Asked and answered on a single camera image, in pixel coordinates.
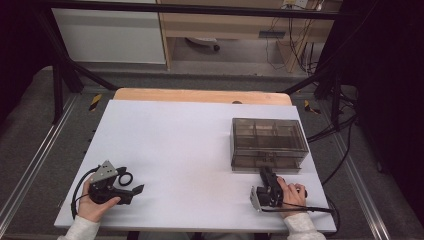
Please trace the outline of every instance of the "white sleeve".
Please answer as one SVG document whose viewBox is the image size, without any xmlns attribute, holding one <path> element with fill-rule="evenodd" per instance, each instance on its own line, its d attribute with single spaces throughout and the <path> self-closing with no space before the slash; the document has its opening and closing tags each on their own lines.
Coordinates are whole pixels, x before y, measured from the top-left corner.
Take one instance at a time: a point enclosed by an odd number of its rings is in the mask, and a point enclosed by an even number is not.
<svg viewBox="0 0 424 240">
<path fill-rule="evenodd" d="M 77 215 L 66 236 L 60 236 L 58 240 L 94 240 L 99 227 L 100 223 L 91 222 Z"/>
<path fill-rule="evenodd" d="M 289 229 L 287 240 L 322 240 L 325 236 L 318 232 L 309 214 L 298 213 L 284 219 Z"/>
</svg>

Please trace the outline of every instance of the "black horizontal bar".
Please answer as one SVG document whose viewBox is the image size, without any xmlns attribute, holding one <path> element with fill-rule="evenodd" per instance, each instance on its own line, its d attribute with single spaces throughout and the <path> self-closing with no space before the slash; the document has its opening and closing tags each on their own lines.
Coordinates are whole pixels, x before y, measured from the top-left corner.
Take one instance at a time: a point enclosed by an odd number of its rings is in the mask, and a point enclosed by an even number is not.
<svg viewBox="0 0 424 240">
<path fill-rule="evenodd" d="M 186 13 L 208 15 L 255 16 L 277 18 L 302 19 L 352 19 L 351 13 L 325 12 L 313 10 L 287 10 L 266 8 L 243 8 L 223 6 L 179 5 L 179 4 L 152 4 L 152 3 L 124 3 L 100 1 L 71 1 L 71 0 L 37 0 L 45 7 L 81 10 L 104 10 L 124 12 L 158 12 L 158 13 Z"/>
</svg>

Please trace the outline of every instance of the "black ring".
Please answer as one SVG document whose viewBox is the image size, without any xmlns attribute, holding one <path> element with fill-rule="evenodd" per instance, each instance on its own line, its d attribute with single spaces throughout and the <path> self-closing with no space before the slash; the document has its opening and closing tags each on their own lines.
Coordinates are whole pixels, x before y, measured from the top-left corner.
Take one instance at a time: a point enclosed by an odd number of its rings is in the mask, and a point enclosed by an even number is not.
<svg viewBox="0 0 424 240">
<path fill-rule="evenodd" d="M 130 176 L 130 180 L 129 180 L 127 183 L 122 183 L 122 182 L 121 182 L 121 178 L 122 178 L 123 176 L 125 176 L 125 175 Z M 130 184 L 132 183 L 132 179 L 133 179 L 132 174 L 131 174 L 131 173 L 129 173 L 129 172 L 125 172 L 124 174 L 122 174 L 122 175 L 120 175 L 120 176 L 119 176 L 119 178 L 118 178 L 118 182 L 119 182 L 119 185 L 121 185 L 121 186 L 125 187 L 125 186 L 128 186 L 128 185 L 130 185 Z"/>
</svg>

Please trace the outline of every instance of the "transparent plastic box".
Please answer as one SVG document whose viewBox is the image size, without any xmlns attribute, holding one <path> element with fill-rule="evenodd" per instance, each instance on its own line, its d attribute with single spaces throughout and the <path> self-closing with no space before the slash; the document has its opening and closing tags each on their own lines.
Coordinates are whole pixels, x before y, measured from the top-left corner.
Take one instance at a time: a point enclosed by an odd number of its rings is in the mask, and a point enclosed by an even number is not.
<svg viewBox="0 0 424 240">
<path fill-rule="evenodd" d="M 231 167 L 233 171 L 298 172 L 309 153 L 298 120 L 233 118 Z"/>
</svg>

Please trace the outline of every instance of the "white table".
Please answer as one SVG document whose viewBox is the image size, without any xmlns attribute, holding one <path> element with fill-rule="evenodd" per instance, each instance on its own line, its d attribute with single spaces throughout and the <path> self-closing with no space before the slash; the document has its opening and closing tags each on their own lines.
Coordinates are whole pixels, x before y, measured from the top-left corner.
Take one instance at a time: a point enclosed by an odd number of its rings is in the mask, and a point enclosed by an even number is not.
<svg viewBox="0 0 424 240">
<path fill-rule="evenodd" d="M 249 200 L 258 173 L 233 173 L 231 120 L 298 119 L 293 106 L 111 100 L 56 219 L 68 228 L 70 202 L 77 182 L 89 169 L 110 160 L 134 175 L 125 189 L 145 184 L 131 205 L 111 209 L 102 220 L 110 230 L 281 232 L 278 213 L 259 213 Z M 287 182 L 307 187 L 308 206 L 328 207 L 308 154 Z M 334 232 L 328 213 L 310 213 L 317 229 Z"/>
</svg>

